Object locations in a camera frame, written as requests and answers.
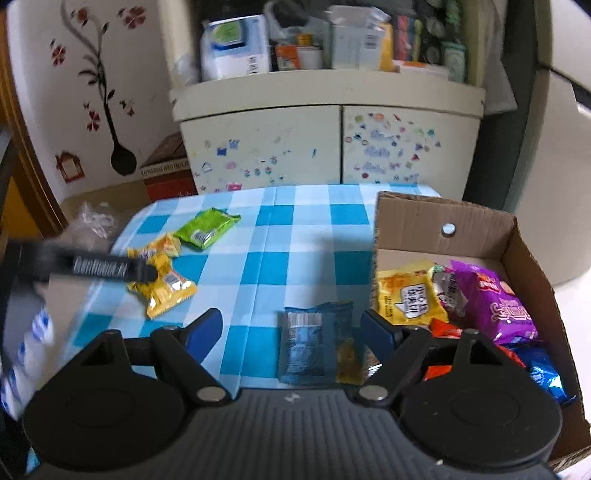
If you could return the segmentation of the yellow wooden door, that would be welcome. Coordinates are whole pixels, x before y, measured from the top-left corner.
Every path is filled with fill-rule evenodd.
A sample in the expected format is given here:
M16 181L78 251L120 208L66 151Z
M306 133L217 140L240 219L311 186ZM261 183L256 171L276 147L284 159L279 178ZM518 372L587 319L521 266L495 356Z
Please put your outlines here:
M6 10L1 11L1 125L15 149L1 207L1 232L17 239L59 236L68 222L42 172L24 122L10 61Z

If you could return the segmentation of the white blue carton box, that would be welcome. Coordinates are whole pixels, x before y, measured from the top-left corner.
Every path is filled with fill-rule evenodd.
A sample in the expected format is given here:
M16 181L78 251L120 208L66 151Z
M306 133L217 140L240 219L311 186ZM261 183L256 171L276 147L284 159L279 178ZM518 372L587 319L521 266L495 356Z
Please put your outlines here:
M209 22L200 39L202 80L270 73L270 42L263 15Z

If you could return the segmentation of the yellow snack bag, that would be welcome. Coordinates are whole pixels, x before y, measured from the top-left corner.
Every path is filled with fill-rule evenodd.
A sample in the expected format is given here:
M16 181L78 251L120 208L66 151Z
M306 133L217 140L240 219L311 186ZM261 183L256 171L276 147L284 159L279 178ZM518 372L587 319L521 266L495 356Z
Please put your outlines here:
M423 325L433 319L448 323L448 313L436 294L433 261L420 261L377 272L378 313L392 325Z

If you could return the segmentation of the red brown gift box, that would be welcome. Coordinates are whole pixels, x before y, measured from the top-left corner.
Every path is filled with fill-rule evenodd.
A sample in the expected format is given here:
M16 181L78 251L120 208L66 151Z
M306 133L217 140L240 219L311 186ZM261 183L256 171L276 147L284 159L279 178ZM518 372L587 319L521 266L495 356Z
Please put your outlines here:
M180 132L167 136L140 166L152 202L197 194Z

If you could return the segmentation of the cream cabinet with stickers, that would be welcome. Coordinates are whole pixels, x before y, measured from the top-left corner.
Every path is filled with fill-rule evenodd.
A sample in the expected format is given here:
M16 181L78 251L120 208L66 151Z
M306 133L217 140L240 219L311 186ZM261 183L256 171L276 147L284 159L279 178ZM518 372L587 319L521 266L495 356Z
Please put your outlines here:
M485 92L441 66L394 61L393 19L380 68L332 69L331 1L162 1L179 124L197 193L304 184L425 183L463 196ZM209 22L263 15L271 71L202 80Z

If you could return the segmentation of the black vase wall decal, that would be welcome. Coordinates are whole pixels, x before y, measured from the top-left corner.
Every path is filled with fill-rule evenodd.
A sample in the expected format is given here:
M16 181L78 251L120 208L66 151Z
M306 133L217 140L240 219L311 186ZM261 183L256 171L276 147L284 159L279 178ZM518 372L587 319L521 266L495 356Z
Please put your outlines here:
M90 108L89 103L84 104L84 109L89 114L86 129L95 132L99 129L102 120L106 122L112 141L110 165L118 175L130 176L137 168L137 160L135 155L119 141L110 108L110 102L115 97L116 90L109 85L103 61L104 36L108 32L110 24L102 22L86 6L69 9L66 1L60 2L59 14L66 31L87 50L82 58L89 63L89 67L81 69L77 76L85 77L88 86L97 88L103 110L103 114L100 115L96 109Z

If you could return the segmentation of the brown cardboard box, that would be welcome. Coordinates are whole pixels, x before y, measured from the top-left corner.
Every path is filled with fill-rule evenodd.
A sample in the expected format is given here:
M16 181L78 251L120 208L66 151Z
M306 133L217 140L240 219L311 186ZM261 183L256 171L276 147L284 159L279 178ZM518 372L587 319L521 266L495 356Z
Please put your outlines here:
M563 408L564 423L550 456L555 472L590 456L590 425L567 332L554 289L507 212L445 198L381 191L375 213L373 272L407 264L452 260L493 270L513 288L533 317L562 384L576 400Z

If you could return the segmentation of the purple snack bag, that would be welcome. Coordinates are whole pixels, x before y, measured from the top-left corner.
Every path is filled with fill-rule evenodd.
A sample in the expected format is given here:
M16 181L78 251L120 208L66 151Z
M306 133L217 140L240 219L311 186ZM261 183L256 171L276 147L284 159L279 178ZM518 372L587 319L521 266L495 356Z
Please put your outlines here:
M529 312L497 272L457 260L451 267L467 299L465 315L473 328L500 345L538 338Z

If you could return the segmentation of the white medicine box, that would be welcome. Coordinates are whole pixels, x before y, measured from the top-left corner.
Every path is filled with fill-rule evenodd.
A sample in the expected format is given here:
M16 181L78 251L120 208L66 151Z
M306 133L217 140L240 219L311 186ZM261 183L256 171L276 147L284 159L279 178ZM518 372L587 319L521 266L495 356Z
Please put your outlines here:
M328 18L332 69L378 70L391 16L377 7L332 5Z

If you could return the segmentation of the blue snack packet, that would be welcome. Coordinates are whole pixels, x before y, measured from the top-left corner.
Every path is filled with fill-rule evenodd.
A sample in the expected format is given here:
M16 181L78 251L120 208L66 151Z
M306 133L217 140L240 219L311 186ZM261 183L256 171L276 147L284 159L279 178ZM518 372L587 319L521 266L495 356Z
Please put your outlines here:
M353 303L287 307L280 318L277 376L293 386L359 385L363 350L353 327Z

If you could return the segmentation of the clear plastic bag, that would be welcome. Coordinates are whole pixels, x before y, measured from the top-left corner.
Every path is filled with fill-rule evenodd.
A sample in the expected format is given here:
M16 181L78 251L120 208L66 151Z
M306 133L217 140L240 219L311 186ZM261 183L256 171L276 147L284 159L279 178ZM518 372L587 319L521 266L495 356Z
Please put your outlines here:
M83 202L76 218L70 223L71 235L77 240L110 241L118 227L115 210L107 203L93 205Z

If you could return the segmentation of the green snack packet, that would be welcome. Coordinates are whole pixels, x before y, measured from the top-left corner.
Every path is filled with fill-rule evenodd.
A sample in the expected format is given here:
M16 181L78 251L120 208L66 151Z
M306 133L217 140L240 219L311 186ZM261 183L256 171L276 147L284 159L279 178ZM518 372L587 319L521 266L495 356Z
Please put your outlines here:
M193 219L179 228L174 236L199 250L206 250L214 245L239 220L240 215L230 215L216 208L201 211Z

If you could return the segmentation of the yellow waffle snack packet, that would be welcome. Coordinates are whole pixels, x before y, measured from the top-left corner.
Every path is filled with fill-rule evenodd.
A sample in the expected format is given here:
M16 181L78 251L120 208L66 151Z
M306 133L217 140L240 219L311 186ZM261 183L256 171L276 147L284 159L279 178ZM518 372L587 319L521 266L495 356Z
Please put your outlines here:
M171 259L158 252L147 259L147 265L156 269L152 282L131 282L127 289L145 300L146 315L150 320L166 313L197 293L197 284L180 275L172 267Z

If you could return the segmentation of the shiny blue snack bag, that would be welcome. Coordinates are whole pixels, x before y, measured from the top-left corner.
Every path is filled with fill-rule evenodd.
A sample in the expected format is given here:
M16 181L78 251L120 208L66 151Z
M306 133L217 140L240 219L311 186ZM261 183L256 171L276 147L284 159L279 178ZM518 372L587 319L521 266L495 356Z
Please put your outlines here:
M530 378L548 393L558 404L571 401L563 387L562 379L546 349L536 344L515 344L509 347L524 363Z

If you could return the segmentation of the green glass bottle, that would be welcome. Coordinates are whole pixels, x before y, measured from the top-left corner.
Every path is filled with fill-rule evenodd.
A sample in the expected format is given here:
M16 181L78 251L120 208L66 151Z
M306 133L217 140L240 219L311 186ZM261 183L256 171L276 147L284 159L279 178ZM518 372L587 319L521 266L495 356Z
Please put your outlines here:
M449 69L450 79L456 83L466 81L467 49L462 40L462 11L457 0L447 0L446 36L442 41L444 65Z

